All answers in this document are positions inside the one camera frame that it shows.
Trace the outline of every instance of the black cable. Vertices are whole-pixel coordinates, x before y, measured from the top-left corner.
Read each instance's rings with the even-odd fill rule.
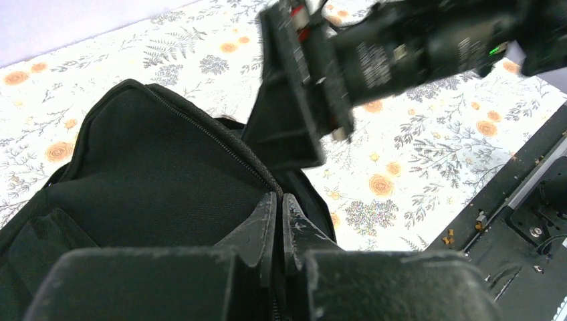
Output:
[[[553,241],[557,240],[557,239],[565,239],[567,238],[567,234],[559,234],[559,235],[555,235],[552,236],[550,238],[548,238],[547,240],[545,240],[540,246],[538,246],[536,248],[536,251],[538,252],[538,254],[543,255],[543,250],[550,245]]]

